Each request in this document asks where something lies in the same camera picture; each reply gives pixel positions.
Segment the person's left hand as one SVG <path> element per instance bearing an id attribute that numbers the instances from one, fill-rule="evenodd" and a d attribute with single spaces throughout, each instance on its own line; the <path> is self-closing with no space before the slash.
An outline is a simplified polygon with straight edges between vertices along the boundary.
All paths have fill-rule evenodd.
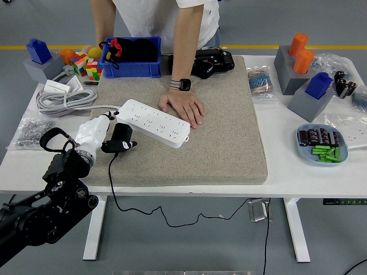
<path id="1" fill-rule="evenodd" d="M 193 129 L 202 125 L 205 109 L 193 92 L 170 88 L 159 99 L 159 108 L 162 112 L 167 112 L 168 105 L 171 105 L 179 117 L 188 122 Z"/>

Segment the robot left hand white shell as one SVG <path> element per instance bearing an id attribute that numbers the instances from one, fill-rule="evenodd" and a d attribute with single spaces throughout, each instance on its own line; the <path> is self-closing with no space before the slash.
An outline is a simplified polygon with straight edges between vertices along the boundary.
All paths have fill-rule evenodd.
<path id="1" fill-rule="evenodd" d="M 82 124 L 75 138 L 76 152 L 83 157 L 95 159 L 98 149 L 105 153 L 122 153 L 135 147 L 137 142 L 130 140 L 132 128 L 123 123 L 117 123 L 112 138 L 105 141 L 110 121 L 117 114 L 118 112 L 108 111 Z"/>

